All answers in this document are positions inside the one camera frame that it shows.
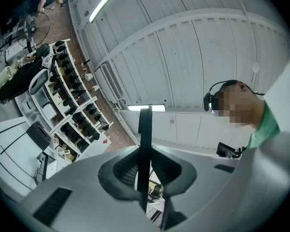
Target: ear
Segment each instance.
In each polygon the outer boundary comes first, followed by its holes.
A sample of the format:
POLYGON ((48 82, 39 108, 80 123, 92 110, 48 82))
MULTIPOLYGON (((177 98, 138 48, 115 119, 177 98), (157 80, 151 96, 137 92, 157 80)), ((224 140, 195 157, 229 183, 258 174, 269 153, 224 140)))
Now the ear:
POLYGON ((247 86, 243 82, 237 82, 236 85, 238 85, 241 88, 241 91, 246 92, 247 91, 247 86))

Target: fluorescent light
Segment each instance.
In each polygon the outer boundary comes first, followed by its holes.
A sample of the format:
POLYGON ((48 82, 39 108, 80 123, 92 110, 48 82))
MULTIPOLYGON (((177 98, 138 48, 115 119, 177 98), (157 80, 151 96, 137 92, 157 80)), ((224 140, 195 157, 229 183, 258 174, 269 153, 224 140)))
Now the fluorescent light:
POLYGON ((139 106, 128 106, 130 111, 140 111, 141 109, 146 109, 149 106, 152 107, 153 112, 165 112, 164 105, 139 105, 139 106))
POLYGON ((96 18, 97 14, 101 11, 101 9, 105 6, 105 4, 109 0, 102 0, 99 2, 98 6, 95 8, 95 10, 92 12, 91 16, 89 17, 89 22, 93 22, 93 20, 96 18))

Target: air conditioner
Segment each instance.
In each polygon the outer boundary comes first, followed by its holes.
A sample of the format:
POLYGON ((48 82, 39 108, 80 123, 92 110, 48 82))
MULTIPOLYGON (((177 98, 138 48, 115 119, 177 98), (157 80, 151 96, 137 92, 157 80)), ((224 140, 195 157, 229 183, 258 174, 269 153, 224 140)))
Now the air conditioner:
POLYGON ((114 73, 109 66, 109 63, 102 64, 96 71, 95 76, 100 88, 105 94, 107 100, 112 103, 117 103, 122 99, 121 89, 114 76, 114 73))

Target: brown floor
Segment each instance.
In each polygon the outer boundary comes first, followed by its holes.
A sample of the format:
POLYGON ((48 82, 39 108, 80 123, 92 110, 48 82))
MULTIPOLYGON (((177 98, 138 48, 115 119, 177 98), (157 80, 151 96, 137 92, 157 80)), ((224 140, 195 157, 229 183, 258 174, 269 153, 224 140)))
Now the brown floor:
MULTIPOLYGON (((51 26, 50 31, 43 41, 43 43, 53 43, 59 40, 70 39, 68 42, 69 50, 73 58, 75 59, 75 63, 85 61, 85 58, 82 54, 78 41, 76 39, 76 35, 73 30, 73 25, 70 18, 69 7, 66 4, 64 7, 60 8, 60 6, 56 5, 54 10, 45 9, 45 14, 48 15, 51 26)), ((83 74, 85 71, 82 69, 81 65, 76 66, 79 74, 83 74)), ((84 84, 88 90, 91 89, 92 83, 84 80, 84 84)), ((106 100, 103 98, 101 92, 97 90, 96 92, 90 92, 91 96, 97 96, 98 100, 96 104, 103 112, 104 116, 111 123, 114 122, 113 125, 105 132, 105 135, 110 138, 112 141, 111 145, 107 148, 107 151, 114 151, 117 149, 121 149, 124 147, 128 147, 134 145, 135 143, 128 136, 126 131, 123 129, 117 118, 115 117, 111 107, 107 104, 106 100)))

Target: white ceiling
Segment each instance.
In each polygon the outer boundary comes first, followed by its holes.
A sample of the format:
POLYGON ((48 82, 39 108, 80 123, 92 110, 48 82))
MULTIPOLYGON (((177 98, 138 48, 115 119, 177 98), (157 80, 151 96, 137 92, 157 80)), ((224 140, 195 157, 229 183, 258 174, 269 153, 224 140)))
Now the white ceiling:
MULTIPOLYGON (((215 82, 252 86, 255 45, 260 71, 252 88, 266 92, 290 57, 288 32, 267 0, 111 0, 86 23, 85 11, 99 1, 73 1, 81 36, 93 69, 111 64, 127 104, 200 108, 215 82)), ((137 134, 138 114, 122 115, 137 134)), ((153 115, 153 139, 191 150, 219 142, 240 147, 250 133, 211 115, 153 115)))

